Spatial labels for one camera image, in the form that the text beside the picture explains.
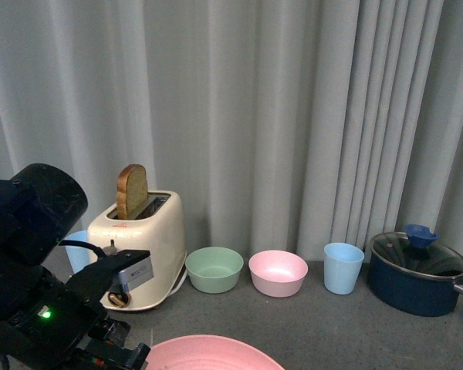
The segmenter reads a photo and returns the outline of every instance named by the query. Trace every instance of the green light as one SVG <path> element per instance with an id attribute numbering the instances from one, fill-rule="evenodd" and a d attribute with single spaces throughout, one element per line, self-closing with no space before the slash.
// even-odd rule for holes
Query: green light
<path id="1" fill-rule="evenodd" d="M 42 318 L 51 318 L 52 317 L 52 312 L 51 311 L 45 311 L 41 314 Z"/>
<path id="2" fill-rule="evenodd" d="M 51 318 L 52 312 L 49 310 L 48 306 L 43 306 L 43 308 L 39 310 L 38 316 L 41 318 Z"/>

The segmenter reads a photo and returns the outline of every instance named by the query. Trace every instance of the cup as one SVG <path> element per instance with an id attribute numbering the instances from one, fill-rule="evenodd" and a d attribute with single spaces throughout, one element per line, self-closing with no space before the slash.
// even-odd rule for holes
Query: cup
<path id="1" fill-rule="evenodd" d="M 66 241 L 87 241 L 87 231 L 77 231 L 76 233 L 70 234 L 65 238 Z M 85 266 L 91 263 L 89 250 L 82 247 L 76 247 L 73 245 L 66 245 L 65 246 L 67 251 L 67 256 L 69 257 L 70 266 L 72 266 L 72 270 L 74 274 L 77 274 L 81 271 Z"/>
<path id="2" fill-rule="evenodd" d="M 324 285 L 335 294 L 350 294 L 363 263 L 363 252 L 347 243 L 329 243 L 324 247 Z"/>

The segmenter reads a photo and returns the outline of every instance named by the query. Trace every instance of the pink bowl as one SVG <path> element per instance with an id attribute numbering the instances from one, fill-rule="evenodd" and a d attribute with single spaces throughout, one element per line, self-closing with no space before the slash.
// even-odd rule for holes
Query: pink bowl
<path id="1" fill-rule="evenodd" d="M 284 298 L 302 287 L 309 268 L 296 254 L 287 251 L 263 251 L 248 261 L 255 288 L 265 295 Z"/>
<path id="2" fill-rule="evenodd" d="M 147 370 L 285 370 L 257 348 L 217 335 L 188 335 L 155 345 Z"/>

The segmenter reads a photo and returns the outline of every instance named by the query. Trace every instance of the cream toaster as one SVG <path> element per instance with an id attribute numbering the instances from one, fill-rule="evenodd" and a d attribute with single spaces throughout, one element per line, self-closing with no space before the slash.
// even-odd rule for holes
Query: cream toaster
<path id="1" fill-rule="evenodd" d="M 101 300 L 107 309 L 141 311 L 159 305 L 171 292 L 187 257 L 182 202 L 177 193 L 150 191 L 134 213 L 133 220 L 118 220 L 114 204 L 87 228 L 87 241 L 98 247 L 150 252 L 153 277 L 128 293 L 108 291 Z M 92 252 L 90 260 L 96 260 Z"/>

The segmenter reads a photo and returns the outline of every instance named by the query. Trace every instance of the glass lid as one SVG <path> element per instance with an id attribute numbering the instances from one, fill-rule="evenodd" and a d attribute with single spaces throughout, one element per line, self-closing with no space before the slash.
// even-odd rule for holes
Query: glass lid
<path id="1" fill-rule="evenodd" d="M 383 262 L 421 278 L 463 278 L 463 257 L 437 242 L 427 248 L 415 247 L 405 233 L 384 233 L 372 238 L 370 249 Z"/>

